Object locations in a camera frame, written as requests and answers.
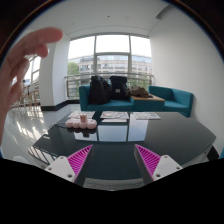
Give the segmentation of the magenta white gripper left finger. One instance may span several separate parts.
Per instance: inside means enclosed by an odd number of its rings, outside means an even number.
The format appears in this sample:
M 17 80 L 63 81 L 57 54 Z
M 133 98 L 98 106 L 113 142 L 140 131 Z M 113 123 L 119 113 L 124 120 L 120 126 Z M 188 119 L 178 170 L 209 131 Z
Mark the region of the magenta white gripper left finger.
M 52 162 L 46 171 L 72 183 L 84 183 L 90 164 L 92 146 L 86 146 L 75 153 L 59 156 Z

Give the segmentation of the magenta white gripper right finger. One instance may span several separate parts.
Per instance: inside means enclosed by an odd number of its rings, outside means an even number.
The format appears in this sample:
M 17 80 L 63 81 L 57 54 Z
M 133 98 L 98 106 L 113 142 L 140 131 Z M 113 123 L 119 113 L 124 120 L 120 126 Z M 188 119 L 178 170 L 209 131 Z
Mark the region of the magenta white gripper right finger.
M 135 145 L 134 156 L 145 185 L 182 169 L 169 155 L 160 156 L 140 145 Z

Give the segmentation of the bare human hand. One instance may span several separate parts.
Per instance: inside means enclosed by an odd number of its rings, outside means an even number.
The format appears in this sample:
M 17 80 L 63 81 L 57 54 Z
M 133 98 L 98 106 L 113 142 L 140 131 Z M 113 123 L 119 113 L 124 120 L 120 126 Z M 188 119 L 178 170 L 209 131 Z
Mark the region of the bare human hand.
M 60 41 L 62 37 L 62 31 L 57 28 L 39 29 L 24 36 L 4 58 L 0 66 L 0 145 L 9 108 L 23 92 L 22 81 L 30 66 L 27 56 L 45 58 L 48 55 L 47 45 Z

